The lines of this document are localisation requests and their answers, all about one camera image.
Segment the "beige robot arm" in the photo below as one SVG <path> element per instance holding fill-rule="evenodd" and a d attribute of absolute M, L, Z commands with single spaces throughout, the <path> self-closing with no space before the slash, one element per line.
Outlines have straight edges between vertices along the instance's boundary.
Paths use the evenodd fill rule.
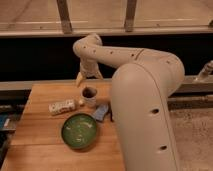
<path fill-rule="evenodd" d="M 184 80 L 182 61 L 164 51 L 105 46 L 96 34 L 77 40 L 73 51 L 78 83 L 99 78 L 100 63 L 116 69 L 110 102 L 125 171 L 182 171 L 167 103 Z"/>

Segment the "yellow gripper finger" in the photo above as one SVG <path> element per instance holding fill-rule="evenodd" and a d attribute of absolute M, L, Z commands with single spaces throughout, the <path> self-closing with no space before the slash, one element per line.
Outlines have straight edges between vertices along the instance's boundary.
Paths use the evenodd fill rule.
<path fill-rule="evenodd" d="M 103 79 L 103 76 L 102 76 L 102 74 L 99 70 L 96 71 L 95 76 L 96 76 L 97 79 Z"/>
<path fill-rule="evenodd" d="M 81 74 L 81 72 L 79 72 L 76 78 L 76 86 L 79 87 L 83 80 L 84 80 L 84 77 Z"/>

